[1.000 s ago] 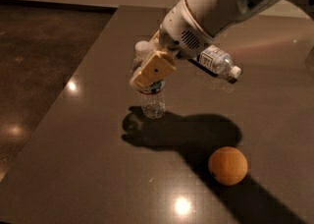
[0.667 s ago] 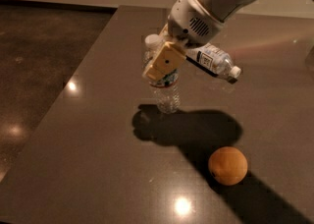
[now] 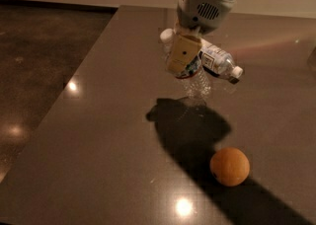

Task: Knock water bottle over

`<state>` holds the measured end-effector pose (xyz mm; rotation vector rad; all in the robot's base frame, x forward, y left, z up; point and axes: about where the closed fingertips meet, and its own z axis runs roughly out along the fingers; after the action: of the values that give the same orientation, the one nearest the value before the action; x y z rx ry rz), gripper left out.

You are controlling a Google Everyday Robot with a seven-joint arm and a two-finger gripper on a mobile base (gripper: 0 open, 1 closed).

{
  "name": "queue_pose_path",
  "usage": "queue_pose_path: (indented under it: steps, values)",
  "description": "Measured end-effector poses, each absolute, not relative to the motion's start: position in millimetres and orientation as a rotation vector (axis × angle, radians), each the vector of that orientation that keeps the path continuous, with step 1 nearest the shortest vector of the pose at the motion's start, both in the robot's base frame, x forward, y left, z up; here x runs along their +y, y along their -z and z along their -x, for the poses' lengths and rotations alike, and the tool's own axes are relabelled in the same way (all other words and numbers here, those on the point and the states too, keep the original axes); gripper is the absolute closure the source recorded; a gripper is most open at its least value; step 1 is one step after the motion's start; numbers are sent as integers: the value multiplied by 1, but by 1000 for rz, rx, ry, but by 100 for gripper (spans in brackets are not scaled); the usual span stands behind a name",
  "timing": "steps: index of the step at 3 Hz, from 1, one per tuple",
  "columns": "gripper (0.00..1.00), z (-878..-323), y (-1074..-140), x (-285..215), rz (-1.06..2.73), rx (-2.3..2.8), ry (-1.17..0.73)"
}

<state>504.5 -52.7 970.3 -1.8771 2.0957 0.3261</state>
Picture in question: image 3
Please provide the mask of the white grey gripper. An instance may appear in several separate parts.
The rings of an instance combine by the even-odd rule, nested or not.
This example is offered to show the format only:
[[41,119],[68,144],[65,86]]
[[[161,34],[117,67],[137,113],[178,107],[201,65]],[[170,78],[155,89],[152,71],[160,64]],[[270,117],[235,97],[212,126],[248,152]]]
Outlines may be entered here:
[[[177,16],[181,28],[203,35],[216,30],[230,12],[234,0],[178,0]],[[194,60],[201,42],[193,37],[165,33],[166,68],[173,74],[182,73]]]

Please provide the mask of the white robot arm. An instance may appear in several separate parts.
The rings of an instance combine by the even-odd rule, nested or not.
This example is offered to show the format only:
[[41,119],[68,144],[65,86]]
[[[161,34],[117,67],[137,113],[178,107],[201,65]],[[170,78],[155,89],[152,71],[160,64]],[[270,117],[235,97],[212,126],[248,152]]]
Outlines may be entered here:
[[167,59],[167,70],[182,73],[198,54],[201,36],[216,30],[235,0],[179,0],[175,37]]

